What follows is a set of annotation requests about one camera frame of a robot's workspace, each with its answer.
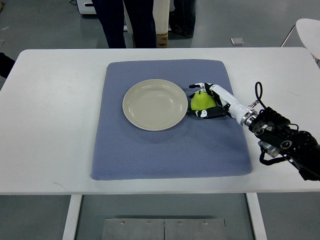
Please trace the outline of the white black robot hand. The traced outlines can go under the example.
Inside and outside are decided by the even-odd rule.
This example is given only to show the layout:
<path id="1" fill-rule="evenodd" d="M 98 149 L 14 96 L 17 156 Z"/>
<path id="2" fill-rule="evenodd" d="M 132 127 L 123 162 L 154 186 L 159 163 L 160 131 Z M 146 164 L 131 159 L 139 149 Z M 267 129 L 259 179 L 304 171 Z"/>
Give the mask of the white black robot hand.
<path id="1" fill-rule="evenodd" d="M 213 97 L 217 106 L 209 107 L 204 110 L 188 109 L 188 113 L 202 119 L 214 119 L 224 116 L 229 116 L 236 119 L 241 126 L 249 126 L 253 120 L 258 116 L 258 113 L 251 106 L 241 104 L 231 93 L 217 84 L 200 82 L 188 86 L 190 89 L 201 88 L 199 91 L 193 93 L 190 98 L 196 96 L 199 92 L 205 92 Z"/>

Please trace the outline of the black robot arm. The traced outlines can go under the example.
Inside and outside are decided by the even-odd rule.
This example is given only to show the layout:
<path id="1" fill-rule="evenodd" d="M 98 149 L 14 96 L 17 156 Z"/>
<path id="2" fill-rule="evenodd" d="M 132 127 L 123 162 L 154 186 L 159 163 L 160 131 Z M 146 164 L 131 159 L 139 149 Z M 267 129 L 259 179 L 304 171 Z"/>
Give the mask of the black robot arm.
<path id="1" fill-rule="evenodd" d="M 320 145 L 307 131 L 261 101 L 263 87 L 255 83 L 255 96 L 263 109 L 245 121 L 248 129 L 259 139 L 259 161 L 270 166 L 288 161 L 307 181 L 320 180 Z"/>

